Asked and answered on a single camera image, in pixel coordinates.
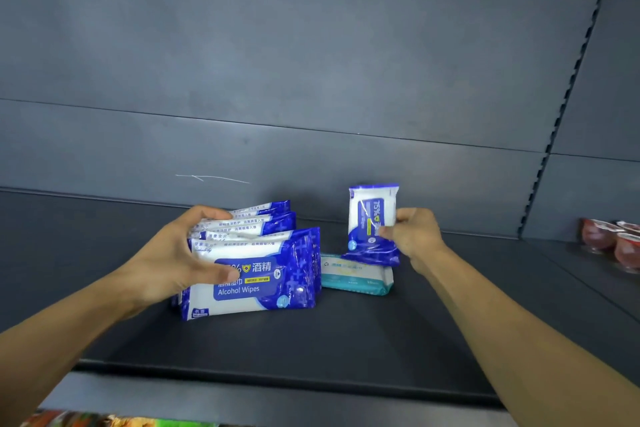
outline forearm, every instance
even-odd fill
[[[82,351],[130,310],[107,277],[0,334],[0,424],[20,425]]]
[[[453,252],[419,253],[427,277],[521,427],[628,426],[640,389],[523,309]]]

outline yellow label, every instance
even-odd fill
[[[270,279],[271,277],[251,277],[251,278],[245,278],[244,283],[254,284],[255,282],[268,282]]]

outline light blue circle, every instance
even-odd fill
[[[281,309],[284,309],[286,306],[289,305],[289,297],[287,296],[280,296],[278,297],[278,300],[276,301],[276,304],[278,305],[278,307],[280,307]]]

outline person's left hand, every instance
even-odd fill
[[[201,261],[191,254],[187,235],[203,218],[230,220],[233,216],[218,208],[194,206],[165,225],[127,263],[104,278],[130,302],[129,317],[194,284],[225,284],[240,277],[233,267]]]

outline alcohol wipes package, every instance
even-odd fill
[[[272,201],[271,203],[259,204],[249,208],[236,209],[230,211],[234,218],[250,218],[252,216],[260,216],[262,214],[282,214],[291,211],[291,202]]]
[[[260,237],[276,232],[296,229],[296,213],[262,214],[252,218],[234,218],[232,220],[201,220],[191,229],[191,238],[206,239],[202,232],[219,232]]]
[[[367,265],[396,266],[396,244],[380,236],[380,227],[396,223],[397,184],[374,184],[349,188],[349,242],[343,259]]]
[[[216,314],[269,309],[305,309],[321,286],[319,229],[234,241],[189,239],[191,253],[235,267],[231,284],[196,284],[174,299],[185,321]]]
[[[321,261],[323,287],[386,296],[394,285],[391,267],[361,264],[324,253]]]

